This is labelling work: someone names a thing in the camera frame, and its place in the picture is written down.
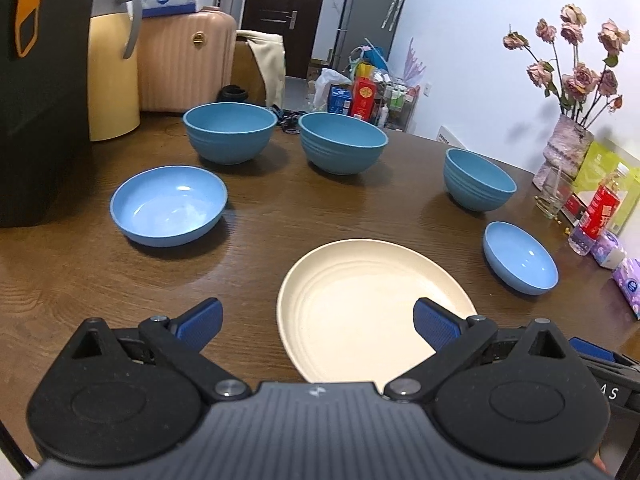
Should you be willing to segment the small shallow blue dish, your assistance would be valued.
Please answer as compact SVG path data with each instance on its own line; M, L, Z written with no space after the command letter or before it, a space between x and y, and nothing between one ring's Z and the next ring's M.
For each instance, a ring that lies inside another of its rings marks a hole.
M521 294L540 296L558 284L558 268L546 248L512 223L489 223L483 252L498 278Z

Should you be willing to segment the deep blue bowl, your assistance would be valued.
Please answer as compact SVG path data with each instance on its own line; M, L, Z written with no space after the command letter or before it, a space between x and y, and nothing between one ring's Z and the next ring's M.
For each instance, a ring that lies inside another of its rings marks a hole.
M217 102L191 108L182 121L192 148L201 158L233 166L262 152L278 118L268 108L254 104Z
M496 210L518 190L510 174L483 156L462 148L448 148L442 174L454 201L470 211Z
M384 131L352 116L308 113L299 117L298 126L308 162L336 176L368 170L388 144Z

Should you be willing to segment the cream round plate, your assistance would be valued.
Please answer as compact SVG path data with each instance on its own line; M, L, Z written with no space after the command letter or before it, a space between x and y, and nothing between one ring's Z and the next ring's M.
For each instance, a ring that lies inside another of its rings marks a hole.
M413 306L437 302L460 318L470 297L437 263L385 240L337 240L300 258L279 290L288 357L307 382L372 382L382 389L433 354Z

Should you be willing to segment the large shallow blue bowl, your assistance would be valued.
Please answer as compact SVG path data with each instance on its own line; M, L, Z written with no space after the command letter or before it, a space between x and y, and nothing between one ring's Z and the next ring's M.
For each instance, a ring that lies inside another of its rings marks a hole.
M163 166L119 185L110 201L110 215L128 240L168 248L207 234L227 203L227 187L216 174L194 166Z

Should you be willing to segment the clear drinking glass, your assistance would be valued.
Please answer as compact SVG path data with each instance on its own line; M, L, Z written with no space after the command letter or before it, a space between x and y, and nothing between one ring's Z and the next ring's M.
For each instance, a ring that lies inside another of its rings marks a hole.
M559 167L551 167L541 183L535 202L548 219L555 219L572 193L573 179Z

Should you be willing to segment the green yellow snack box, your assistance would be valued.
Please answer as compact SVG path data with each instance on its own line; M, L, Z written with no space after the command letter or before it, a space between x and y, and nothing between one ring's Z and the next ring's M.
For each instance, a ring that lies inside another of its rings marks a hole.
M614 234L620 234L623 231L639 200L638 160L615 144L593 141L574 181L574 195L578 204L582 208L586 208L599 183L613 172L618 164L624 164L628 168L629 174L620 185L622 203L608 225L608 229Z

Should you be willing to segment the pink marbled vase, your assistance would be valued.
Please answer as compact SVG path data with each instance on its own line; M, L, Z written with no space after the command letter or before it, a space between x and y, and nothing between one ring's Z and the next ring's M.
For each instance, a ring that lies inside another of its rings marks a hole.
M533 185L541 190L553 169L575 179L593 140L594 135L590 131L561 115L542 151L544 163L533 178Z

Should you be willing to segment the black cup behind table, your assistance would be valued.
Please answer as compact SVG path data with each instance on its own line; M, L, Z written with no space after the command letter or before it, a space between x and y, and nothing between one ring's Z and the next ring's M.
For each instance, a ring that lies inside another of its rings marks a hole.
M228 84L222 87L217 94L217 102L245 103L248 100L248 92L237 84Z

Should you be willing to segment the blue box on rack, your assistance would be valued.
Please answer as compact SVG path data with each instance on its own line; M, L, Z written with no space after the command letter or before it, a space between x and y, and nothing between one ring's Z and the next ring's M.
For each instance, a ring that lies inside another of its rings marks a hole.
M326 110L332 114L348 115L352 106L352 90L332 84Z

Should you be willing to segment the pink ribbed suitcase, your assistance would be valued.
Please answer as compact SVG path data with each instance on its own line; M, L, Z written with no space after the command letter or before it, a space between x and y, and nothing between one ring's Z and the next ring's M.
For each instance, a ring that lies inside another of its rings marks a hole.
M138 39L140 108L182 113L231 82L236 21L218 8L145 18Z

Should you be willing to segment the beige cloth on chair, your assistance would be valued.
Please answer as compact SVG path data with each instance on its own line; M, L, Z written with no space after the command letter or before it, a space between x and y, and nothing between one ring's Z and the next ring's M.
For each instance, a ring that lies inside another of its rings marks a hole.
M281 107L286 77L283 37L247 29L238 29L236 36L247 42L254 55L265 85L266 105Z

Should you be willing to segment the grey refrigerator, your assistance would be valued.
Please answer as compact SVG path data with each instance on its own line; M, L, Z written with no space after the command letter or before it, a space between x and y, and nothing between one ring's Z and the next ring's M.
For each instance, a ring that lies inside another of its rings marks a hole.
M376 47L388 59L404 0L344 0L331 58L334 70L346 70L358 47Z

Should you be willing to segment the black paper bag orange logo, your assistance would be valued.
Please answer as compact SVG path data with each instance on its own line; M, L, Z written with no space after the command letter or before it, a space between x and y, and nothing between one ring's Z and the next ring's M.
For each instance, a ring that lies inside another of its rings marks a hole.
M90 144L93 0L1 0L1 224L39 223Z

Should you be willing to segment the dark brown door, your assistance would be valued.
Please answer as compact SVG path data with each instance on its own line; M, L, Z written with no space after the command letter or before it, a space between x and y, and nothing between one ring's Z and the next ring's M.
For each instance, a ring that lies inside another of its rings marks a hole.
M285 75L307 76L323 0L245 0L242 27L282 37Z

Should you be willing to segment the white box by wall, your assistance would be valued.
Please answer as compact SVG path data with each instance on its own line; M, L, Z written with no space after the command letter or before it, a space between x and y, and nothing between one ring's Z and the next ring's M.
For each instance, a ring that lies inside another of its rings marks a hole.
M468 148L444 125L438 128L435 140L450 146L450 148L460 148L460 150L466 150Z

